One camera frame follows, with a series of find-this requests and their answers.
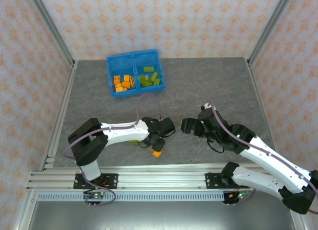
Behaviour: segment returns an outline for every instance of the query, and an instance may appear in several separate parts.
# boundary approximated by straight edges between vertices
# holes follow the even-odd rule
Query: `grey mat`
[[[229,124],[241,123],[256,132],[269,146],[272,140],[256,98],[244,58],[162,59],[166,89],[153,93],[162,106],[163,117],[170,117],[177,132],[166,139],[162,155],[131,143],[108,146],[99,156],[101,166],[248,162],[225,152],[213,152],[205,139],[181,132],[181,120],[197,118],[200,107],[214,102]],[[114,99],[108,87],[106,62],[80,61],[63,123],[54,167],[75,166],[62,157],[67,137],[82,123],[97,117],[104,123],[131,122],[136,119],[138,96]],[[151,97],[141,100],[140,116],[158,118],[157,104]]]

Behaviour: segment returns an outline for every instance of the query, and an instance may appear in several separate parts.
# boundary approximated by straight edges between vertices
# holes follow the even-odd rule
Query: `orange toy brick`
[[[161,155],[161,152],[153,152],[153,155],[158,158]]]
[[[123,87],[123,88],[130,88],[130,82],[123,82],[122,84],[121,84],[121,86]]]
[[[129,82],[130,75],[124,75],[124,82]]]
[[[120,75],[115,75],[114,76],[114,84],[117,85],[120,83]]]
[[[121,92],[121,91],[124,91],[124,88],[123,87],[116,87],[116,92]]]

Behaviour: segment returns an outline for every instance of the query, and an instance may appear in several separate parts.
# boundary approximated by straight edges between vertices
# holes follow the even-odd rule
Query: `black bracket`
[[[205,183],[207,186],[207,189],[236,189],[239,186],[237,184],[233,183],[227,183],[225,184],[222,181],[221,173],[206,173],[205,174]],[[248,189],[248,186],[240,186],[241,189]]]
[[[93,184],[105,187],[107,189],[117,189],[118,174],[105,174],[92,181]],[[91,189],[92,186],[88,184],[81,173],[75,175],[74,189]]]

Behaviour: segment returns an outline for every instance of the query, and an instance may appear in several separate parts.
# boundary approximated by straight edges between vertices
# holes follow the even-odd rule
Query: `metal mounting plate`
[[[107,180],[106,184],[104,185],[108,189],[117,189],[117,183],[118,183],[118,174],[106,174],[102,173],[103,180]],[[92,186],[88,184],[85,179],[83,178],[83,175],[81,173],[75,175],[74,180],[74,189],[91,189]]]
[[[233,186],[226,186],[222,182],[221,174],[220,173],[206,173],[205,174],[205,183],[207,189],[233,189],[237,188],[238,185],[234,184]],[[248,186],[240,186],[240,189],[248,189]]]

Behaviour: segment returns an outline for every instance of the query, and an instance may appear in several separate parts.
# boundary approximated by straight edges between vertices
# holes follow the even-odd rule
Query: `wire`
[[[209,146],[212,150],[214,150],[215,152],[220,153],[220,154],[222,154],[222,153],[224,152],[224,148],[223,148],[222,152],[217,151],[216,149],[214,149],[214,148],[210,145],[210,142],[211,142],[211,141],[209,141],[209,140],[207,139],[208,146]]]
[[[175,129],[173,130],[173,132],[170,134],[170,135],[165,135],[165,136],[162,136],[162,138],[167,138],[167,137],[171,137],[173,134],[175,133]]]
[[[142,147],[141,145],[140,145],[140,142],[138,142],[138,145],[142,148],[142,149],[145,149],[145,148],[147,148],[147,147],[149,147],[149,146],[145,146],[145,147]]]
[[[103,206],[103,205],[111,204],[112,202],[115,201],[115,199],[116,199],[116,194],[115,194],[114,191],[112,191],[111,189],[108,189],[108,188],[105,188],[105,187],[101,187],[101,186],[98,186],[98,185],[95,185],[95,184],[91,183],[91,182],[86,178],[86,176],[85,176],[84,171],[82,170],[82,168],[79,167],[79,169],[80,169],[80,171],[81,171],[81,174],[83,175],[84,180],[85,180],[88,184],[90,184],[91,186],[97,187],[97,188],[99,188],[99,189],[103,189],[103,190],[105,190],[105,191],[108,191],[108,192],[112,193],[113,196],[114,196],[112,200],[107,201],[107,202],[102,202],[102,203],[100,203],[100,204],[98,204],[98,205],[95,205],[96,207],[97,207],[97,206]],[[88,198],[91,197],[91,196],[93,196],[93,193],[87,195],[86,198],[85,198],[85,203],[86,203],[88,206],[90,206],[90,203],[89,203],[87,200],[88,200]]]
[[[93,190],[95,190],[95,189],[96,189],[96,188],[93,187],[93,188],[91,188],[91,189],[89,189],[89,190],[84,191],[83,194],[89,194],[91,191],[93,191]]]
[[[161,116],[161,106],[160,106],[160,103],[159,103],[158,99],[157,99],[154,95],[152,95],[151,93],[144,93],[144,94],[142,94],[142,95],[138,98],[138,100],[137,100],[137,108],[136,108],[136,109],[137,109],[137,118],[136,118],[136,122],[135,122],[134,124],[130,125],[130,126],[126,126],[126,127],[113,127],[112,129],[113,129],[113,130],[125,130],[125,129],[130,129],[130,128],[135,127],[135,126],[138,124],[138,122],[139,122],[139,102],[140,102],[140,99],[141,99],[142,97],[144,97],[144,96],[147,96],[147,95],[152,96],[152,97],[156,100],[157,105],[158,105],[158,110],[159,110],[159,119],[161,120],[161,119],[162,119],[162,116]],[[73,143],[71,143],[68,147],[66,147],[66,148],[63,150],[63,155],[64,155],[66,158],[68,158],[68,159],[75,160],[74,157],[69,156],[69,155],[66,154],[66,152],[67,152],[69,149],[71,149],[74,145],[76,145],[78,142],[80,142],[81,140],[85,139],[86,137],[89,137],[90,135],[93,135],[93,134],[95,134],[95,133],[98,133],[98,132],[101,132],[101,131],[107,131],[107,130],[110,130],[110,128],[109,128],[109,127],[100,128],[100,129],[91,131],[91,132],[89,132],[89,133],[87,133],[87,134],[81,136],[80,138],[76,139]],[[80,169],[80,171],[81,171],[81,173],[82,173],[82,175],[83,175],[84,180],[85,180],[88,184],[90,184],[91,186],[97,187],[97,188],[99,188],[99,189],[103,189],[103,190],[105,190],[105,191],[108,191],[108,192],[110,192],[110,193],[112,193],[112,194],[114,195],[114,198],[113,198],[112,200],[110,200],[110,201],[108,201],[108,202],[100,203],[100,204],[98,204],[97,206],[107,205],[107,204],[110,204],[110,203],[112,203],[112,202],[115,201],[115,199],[116,199],[116,194],[115,194],[114,191],[112,191],[112,190],[110,190],[110,189],[108,189],[108,188],[101,187],[101,186],[98,186],[98,185],[95,185],[95,184],[91,183],[91,182],[86,178],[86,176],[85,176],[84,171],[82,170],[82,168],[79,167],[79,169]],[[90,203],[89,203],[87,200],[88,200],[88,198],[91,197],[92,195],[93,195],[93,194],[89,194],[89,195],[87,195],[87,197],[85,198],[85,203],[86,203],[88,206],[90,206]]]
[[[237,193],[238,193],[239,188],[240,188],[240,185],[238,186],[238,189],[237,189],[237,191],[235,192],[235,194],[237,194]]]
[[[253,196],[255,196],[255,192],[256,192],[256,189],[254,189],[254,191],[250,194],[248,199],[246,199],[245,201],[242,201],[242,202],[238,202],[235,205],[245,204],[245,203],[249,202],[253,198]]]
[[[154,95],[152,95],[151,93],[144,93],[144,94],[142,94],[142,95],[138,98],[138,100],[137,100],[137,108],[136,108],[136,109],[137,109],[137,118],[136,118],[136,122],[135,122],[134,124],[130,125],[130,126],[126,126],[126,127],[112,127],[111,129],[112,129],[112,130],[126,130],[126,129],[130,129],[130,128],[135,127],[135,126],[138,124],[138,122],[139,122],[139,102],[140,102],[140,99],[141,99],[142,97],[144,97],[144,96],[147,96],[147,95],[152,96],[152,97],[156,100],[157,105],[158,105],[158,110],[159,110],[159,119],[161,120],[161,118],[162,118],[162,116],[161,116],[161,106],[160,106],[160,103],[159,103],[158,99],[157,99]],[[91,132],[86,133],[85,135],[83,135],[83,136],[79,137],[78,139],[76,139],[76,140],[75,140],[73,143],[71,143],[68,147],[66,147],[66,148],[62,151],[63,155],[64,155],[66,158],[68,158],[68,159],[75,160],[72,156],[69,156],[69,155],[66,154],[66,152],[67,152],[69,149],[71,149],[73,146],[75,146],[78,142],[80,142],[81,140],[85,139],[86,137],[89,137],[90,135],[93,135],[93,134],[95,134],[95,133],[102,132],[102,131],[107,131],[107,130],[110,130],[110,128],[109,128],[109,127],[104,127],[104,128],[100,128],[100,129],[97,129],[97,130],[94,130],[94,131],[91,131]]]
[[[255,146],[255,145],[253,145],[253,144],[250,144],[250,143],[248,143],[248,142],[246,142],[246,141],[244,141],[244,140],[242,140],[242,139],[236,137],[235,135],[233,135],[233,133],[231,133],[231,132],[223,125],[223,123],[221,122],[221,120],[220,120],[220,118],[219,118],[219,116],[218,116],[218,114],[217,114],[217,112],[216,112],[216,109],[215,109],[215,106],[214,106],[213,103],[211,104],[211,106],[212,106],[213,114],[214,114],[215,118],[217,119],[218,123],[219,123],[220,126],[223,128],[223,130],[224,130],[227,134],[229,134],[230,137],[232,137],[232,138],[234,138],[235,140],[237,140],[237,141],[243,143],[243,144],[246,145],[246,146],[255,148],[255,149],[257,149],[257,150],[259,150],[259,151],[261,151],[261,152],[263,152],[263,153],[265,153],[265,154],[267,154],[267,155],[272,156],[273,158],[277,159],[278,161],[280,161],[281,163],[283,163],[284,165],[286,165],[287,167],[289,167],[292,171],[294,171],[294,172],[299,176],[299,178],[304,179],[304,181],[305,181],[306,183],[308,183],[308,185],[313,189],[313,191],[315,192],[316,196],[318,197],[318,190],[315,188],[315,186],[314,186],[307,178],[305,178],[303,174],[301,174],[297,169],[295,169],[294,167],[292,167],[290,164],[288,164],[288,163],[287,163],[286,161],[284,161],[282,158],[280,158],[280,157],[278,157],[278,156],[272,154],[272,153],[269,152],[269,151],[264,150],[263,148],[257,147],[257,146]],[[318,211],[313,211],[313,210],[310,210],[310,209],[309,209],[308,212],[310,212],[310,213],[312,213],[312,214],[318,215]]]

